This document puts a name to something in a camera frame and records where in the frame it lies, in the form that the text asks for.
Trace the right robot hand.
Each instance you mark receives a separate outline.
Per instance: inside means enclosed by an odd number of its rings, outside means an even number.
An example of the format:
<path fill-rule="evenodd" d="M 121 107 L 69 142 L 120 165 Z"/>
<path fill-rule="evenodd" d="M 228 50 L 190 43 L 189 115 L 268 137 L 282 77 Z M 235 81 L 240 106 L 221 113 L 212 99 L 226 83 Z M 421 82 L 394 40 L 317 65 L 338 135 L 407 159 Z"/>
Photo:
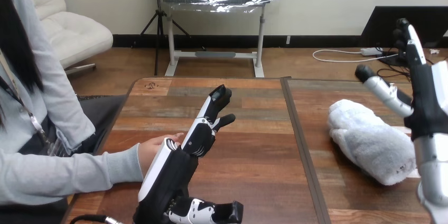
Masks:
<path fill-rule="evenodd" d="M 363 64 L 357 66 L 355 76 L 404 119 L 412 139 L 447 134 L 447 62 L 427 63 L 416 30 L 405 18 L 397 20 L 394 37 L 407 61 L 413 95 L 406 95 Z"/>

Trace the person's hand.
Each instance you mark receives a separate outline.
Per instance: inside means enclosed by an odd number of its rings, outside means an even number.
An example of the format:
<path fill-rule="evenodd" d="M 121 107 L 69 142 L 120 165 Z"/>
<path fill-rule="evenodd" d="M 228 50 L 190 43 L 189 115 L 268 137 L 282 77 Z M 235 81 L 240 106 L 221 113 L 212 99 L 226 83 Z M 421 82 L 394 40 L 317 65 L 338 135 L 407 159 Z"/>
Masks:
<path fill-rule="evenodd" d="M 138 161 L 142 171 L 143 177 L 145 177 L 148 169 L 150 168 L 153 159 L 155 158 L 158 149 L 160 148 L 165 138 L 172 139 L 177 146 L 180 145 L 184 138 L 184 133 L 177 133 L 174 135 L 163 135 L 156 138 L 151 138 L 138 146 Z"/>

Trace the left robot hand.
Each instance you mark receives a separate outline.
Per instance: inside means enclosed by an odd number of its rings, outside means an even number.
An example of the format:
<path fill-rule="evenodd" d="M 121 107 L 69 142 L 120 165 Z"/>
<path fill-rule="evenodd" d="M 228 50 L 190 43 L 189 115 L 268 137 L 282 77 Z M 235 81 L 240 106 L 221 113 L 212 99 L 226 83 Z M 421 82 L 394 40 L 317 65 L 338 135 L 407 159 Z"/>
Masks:
<path fill-rule="evenodd" d="M 231 95 L 230 89 L 219 85 L 207 96 L 181 145 L 169 137 L 163 139 L 138 193 L 134 223 L 242 222 L 242 203 L 216 204 L 188 192 L 199 159 L 212 148 L 216 133 L 236 119 L 234 114 L 218 116 Z"/>

